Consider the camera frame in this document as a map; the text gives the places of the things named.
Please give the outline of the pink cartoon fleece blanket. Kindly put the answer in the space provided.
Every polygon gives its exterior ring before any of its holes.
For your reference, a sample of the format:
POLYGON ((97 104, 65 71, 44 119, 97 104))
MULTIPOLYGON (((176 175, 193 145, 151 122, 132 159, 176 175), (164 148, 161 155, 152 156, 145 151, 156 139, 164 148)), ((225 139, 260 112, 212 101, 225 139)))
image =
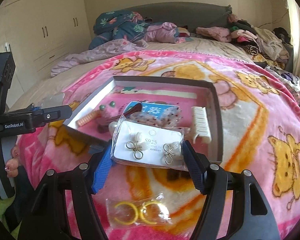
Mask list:
MULTIPOLYGON (((290 91, 272 74, 254 63, 202 53, 145 50, 125 53, 105 61, 93 62, 93 68, 71 85, 66 85, 63 102, 77 109, 94 90, 113 76, 171 77, 212 83, 216 89, 223 126, 223 159, 227 171, 249 169, 274 213, 280 239, 284 239, 300 220, 300 107, 290 91)), ((179 106, 181 127, 192 125, 191 107, 207 103, 211 96, 198 92, 174 92, 168 96, 166 85, 158 92, 144 92, 127 85, 112 92, 114 114, 122 113, 133 100, 179 106)), ((88 161, 88 145, 63 126, 53 122, 34 134, 18 139, 21 163, 30 183, 37 187, 44 172, 70 170, 88 161)), ((109 239, 189 239, 199 208, 206 197, 194 188, 189 174, 164 168, 145 168, 115 164, 104 189, 93 197, 109 239), (163 192, 171 201, 173 224, 112 229, 106 216, 106 199, 141 200, 163 192)))

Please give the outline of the pink folded garment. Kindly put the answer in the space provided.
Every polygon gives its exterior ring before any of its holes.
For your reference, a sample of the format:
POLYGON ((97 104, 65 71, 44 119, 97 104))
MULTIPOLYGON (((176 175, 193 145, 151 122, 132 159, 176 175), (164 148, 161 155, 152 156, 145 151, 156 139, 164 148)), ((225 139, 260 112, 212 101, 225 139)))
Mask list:
POLYGON ((198 27, 196 28, 196 34, 202 35, 205 37, 213 38, 219 42, 231 42, 231 33, 228 28, 222 27, 210 27, 210 28, 203 28, 198 27))

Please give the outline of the dark maroon hair clip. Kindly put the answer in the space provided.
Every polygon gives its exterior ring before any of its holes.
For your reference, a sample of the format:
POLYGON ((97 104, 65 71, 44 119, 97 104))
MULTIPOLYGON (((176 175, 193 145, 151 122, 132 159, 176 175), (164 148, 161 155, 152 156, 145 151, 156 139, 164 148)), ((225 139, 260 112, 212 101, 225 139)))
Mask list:
POLYGON ((129 110, 123 112, 123 116, 125 118, 128 118, 129 116, 131 116, 133 113, 136 112, 141 112, 142 111, 142 104, 141 103, 137 103, 136 105, 134 105, 132 108, 130 108, 129 110))

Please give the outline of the pile of clothes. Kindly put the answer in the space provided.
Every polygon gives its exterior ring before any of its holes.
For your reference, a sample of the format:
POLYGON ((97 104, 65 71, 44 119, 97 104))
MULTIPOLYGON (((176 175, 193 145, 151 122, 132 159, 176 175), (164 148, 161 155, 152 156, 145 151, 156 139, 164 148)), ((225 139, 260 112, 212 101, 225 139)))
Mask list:
POLYGON ((253 27, 235 14, 228 15, 228 27, 231 41, 243 48, 254 60, 260 56, 270 66, 285 69, 292 58, 291 38, 282 27, 272 31, 253 27))

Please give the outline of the grey bed headboard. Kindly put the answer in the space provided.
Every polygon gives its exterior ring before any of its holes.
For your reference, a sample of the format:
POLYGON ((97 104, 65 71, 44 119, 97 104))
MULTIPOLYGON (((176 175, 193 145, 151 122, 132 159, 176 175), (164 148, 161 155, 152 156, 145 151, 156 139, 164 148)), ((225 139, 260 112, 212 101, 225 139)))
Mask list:
POLYGON ((228 16, 232 14, 230 5, 196 2, 165 2, 138 5, 127 8, 129 11, 138 12, 142 17, 149 18, 153 23, 171 22, 179 27, 195 33, 196 28, 210 28, 228 26, 228 16))

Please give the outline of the dark blue floral quilt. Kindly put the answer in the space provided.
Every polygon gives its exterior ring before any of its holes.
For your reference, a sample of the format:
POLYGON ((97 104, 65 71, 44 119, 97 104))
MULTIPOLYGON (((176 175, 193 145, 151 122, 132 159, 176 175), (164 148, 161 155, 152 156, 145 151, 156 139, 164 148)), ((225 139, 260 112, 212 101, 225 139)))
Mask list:
POLYGON ((93 27, 95 37, 89 44, 89 50, 117 39, 139 41, 146 35, 149 25, 138 12, 130 10, 104 12, 95 21, 93 27))

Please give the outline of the cream wardrobe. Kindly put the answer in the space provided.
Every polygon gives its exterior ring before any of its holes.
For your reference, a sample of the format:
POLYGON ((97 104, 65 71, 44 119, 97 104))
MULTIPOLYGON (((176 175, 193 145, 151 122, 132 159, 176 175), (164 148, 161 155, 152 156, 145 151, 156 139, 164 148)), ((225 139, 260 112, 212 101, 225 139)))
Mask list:
POLYGON ((11 108, 51 68, 91 41, 84 0, 3 0, 0 52, 10 51, 15 72, 6 104, 11 108))

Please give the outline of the white plastic hair comb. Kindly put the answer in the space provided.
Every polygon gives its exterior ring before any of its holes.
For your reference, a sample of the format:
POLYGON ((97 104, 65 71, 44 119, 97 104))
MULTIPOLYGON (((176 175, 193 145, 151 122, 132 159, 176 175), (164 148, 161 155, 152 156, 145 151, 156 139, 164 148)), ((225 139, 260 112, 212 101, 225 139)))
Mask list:
POLYGON ((191 135, 193 143, 196 142, 199 137, 202 143, 209 144, 212 141, 211 132, 209 127, 209 121, 207 118, 207 112, 205 107, 193 106, 192 111, 192 126, 191 135))

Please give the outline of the pink speckled bow pearl clip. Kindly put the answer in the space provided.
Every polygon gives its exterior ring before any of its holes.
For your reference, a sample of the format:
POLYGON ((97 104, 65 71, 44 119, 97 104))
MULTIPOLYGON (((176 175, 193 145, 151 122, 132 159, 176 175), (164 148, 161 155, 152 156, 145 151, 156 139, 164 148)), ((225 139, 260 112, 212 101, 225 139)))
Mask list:
MULTIPOLYGON (((107 119, 104 125, 98 125, 98 129, 100 131, 101 129, 104 129, 106 132, 109 131, 110 133, 113 133, 117 122, 121 117, 124 116, 119 115, 107 119)), ((182 118, 181 109, 178 106, 163 105, 163 107, 157 107, 152 105, 146 106, 145 104, 142 104, 142 111, 133 113, 127 119, 150 126, 174 128, 178 127, 178 124, 182 118)))

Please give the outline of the orange spiral hair clip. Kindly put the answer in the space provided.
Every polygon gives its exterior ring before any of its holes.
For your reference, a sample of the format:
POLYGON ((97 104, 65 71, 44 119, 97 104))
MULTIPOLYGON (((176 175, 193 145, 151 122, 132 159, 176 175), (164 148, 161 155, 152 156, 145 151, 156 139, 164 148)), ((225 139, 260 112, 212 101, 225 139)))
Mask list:
POLYGON ((93 110, 90 113, 86 114, 85 116, 81 117, 76 121, 76 125, 78 127, 82 127, 86 125, 87 123, 99 118, 101 116, 100 110, 93 110))

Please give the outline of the shallow cardboard box tray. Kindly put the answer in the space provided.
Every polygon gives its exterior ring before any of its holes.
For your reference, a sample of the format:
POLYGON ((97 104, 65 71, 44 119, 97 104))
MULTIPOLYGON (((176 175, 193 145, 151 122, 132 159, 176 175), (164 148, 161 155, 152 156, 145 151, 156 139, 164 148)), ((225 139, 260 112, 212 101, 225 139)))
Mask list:
POLYGON ((207 124, 210 129, 211 142, 207 147, 207 157, 213 163, 223 159, 223 126, 217 90, 213 83, 207 81, 177 79, 172 77, 151 76, 114 76, 107 79, 94 90, 66 119, 64 126, 72 135, 86 143, 105 146, 108 124, 119 119, 121 114, 131 115, 137 104, 138 112, 149 114, 159 121, 168 116, 167 110, 177 108, 181 111, 181 125, 190 124, 191 108, 204 107, 207 124), (114 117, 93 122, 79 127, 77 121, 98 109, 106 100, 114 101, 119 107, 114 117))

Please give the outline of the earring card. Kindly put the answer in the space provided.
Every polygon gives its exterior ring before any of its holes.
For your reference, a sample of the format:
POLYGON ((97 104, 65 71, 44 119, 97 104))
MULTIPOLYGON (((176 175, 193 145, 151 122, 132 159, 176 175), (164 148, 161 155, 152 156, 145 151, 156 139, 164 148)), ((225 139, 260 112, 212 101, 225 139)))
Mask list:
POLYGON ((183 141, 183 129, 120 118, 114 129, 110 156, 125 165, 186 171, 183 141))

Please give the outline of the lilac crumpled blanket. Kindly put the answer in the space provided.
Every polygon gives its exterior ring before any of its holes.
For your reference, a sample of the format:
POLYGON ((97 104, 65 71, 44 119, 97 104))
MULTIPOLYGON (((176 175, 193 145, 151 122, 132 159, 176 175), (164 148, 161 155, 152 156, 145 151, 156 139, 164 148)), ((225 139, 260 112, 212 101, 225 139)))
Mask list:
POLYGON ((55 77, 80 64, 109 59, 131 51, 144 50, 148 47, 149 42, 178 44, 190 41, 192 41, 190 33, 186 29, 180 33, 179 28, 171 22, 151 24, 146 28, 145 35, 138 41, 116 38, 80 54, 66 56, 52 67, 50 75, 55 77))

